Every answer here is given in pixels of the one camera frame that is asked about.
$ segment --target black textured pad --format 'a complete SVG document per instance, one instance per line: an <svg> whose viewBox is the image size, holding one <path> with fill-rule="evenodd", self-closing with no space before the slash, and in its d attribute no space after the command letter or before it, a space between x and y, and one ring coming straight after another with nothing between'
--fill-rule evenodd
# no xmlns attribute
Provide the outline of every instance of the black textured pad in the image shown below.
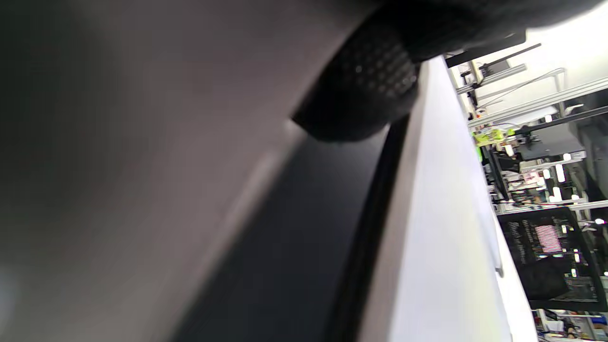
<svg viewBox="0 0 608 342"><path fill-rule="evenodd" d="M294 120L320 140L365 139L409 114L417 77L399 33L372 18L329 63Z"/></svg>

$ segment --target white wall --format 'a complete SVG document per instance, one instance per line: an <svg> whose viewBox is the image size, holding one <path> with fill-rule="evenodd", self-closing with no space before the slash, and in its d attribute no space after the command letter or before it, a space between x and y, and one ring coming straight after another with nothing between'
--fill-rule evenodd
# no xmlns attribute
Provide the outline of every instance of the white wall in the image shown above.
<svg viewBox="0 0 608 342"><path fill-rule="evenodd" d="M526 43L475 60L479 64L487 63L525 47L542 43L541 47L509 59L511 66L525 63L528 70L483 86L477 90L477 95L482 96L526 82L556 68L566 68L568 88L608 77L607 36L608 2L592 12L557 26L528 30ZM502 102L488 106L488 111L492 113L510 108L553 94L555 91L553 77L544 79L508 94L501 98ZM491 99L480 100L479 104L483 105Z"/></svg>

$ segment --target black rubber edge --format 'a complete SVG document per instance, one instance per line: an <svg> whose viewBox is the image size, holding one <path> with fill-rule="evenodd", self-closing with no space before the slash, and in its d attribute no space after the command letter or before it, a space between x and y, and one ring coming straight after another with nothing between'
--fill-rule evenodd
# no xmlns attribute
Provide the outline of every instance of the black rubber edge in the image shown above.
<svg viewBox="0 0 608 342"><path fill-rule="evenodd" d="M409 116L391 125L354 236L324 341L356 341L405 144Z"/></svg>

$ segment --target white table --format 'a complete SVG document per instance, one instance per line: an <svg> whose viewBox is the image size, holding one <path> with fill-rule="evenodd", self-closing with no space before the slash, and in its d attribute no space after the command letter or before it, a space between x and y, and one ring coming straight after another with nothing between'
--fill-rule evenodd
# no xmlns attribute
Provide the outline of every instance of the white table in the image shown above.
<svg viewBox="0 0 608 342"><path fill-rule="evenodd" d="M359 340L536 341L442 58L420 79Z"/></svg>

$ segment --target black mesh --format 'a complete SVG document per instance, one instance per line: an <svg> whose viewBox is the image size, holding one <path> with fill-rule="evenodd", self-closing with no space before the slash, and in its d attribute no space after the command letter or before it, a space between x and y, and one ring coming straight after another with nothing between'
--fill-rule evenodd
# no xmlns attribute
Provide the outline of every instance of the black mesh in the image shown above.
<svg viewBox="0 0 608 342"><path fill-rule="evenodd" d="M595 256L572 211L501 215L499 222L532 309L608 309Z"/></svg>

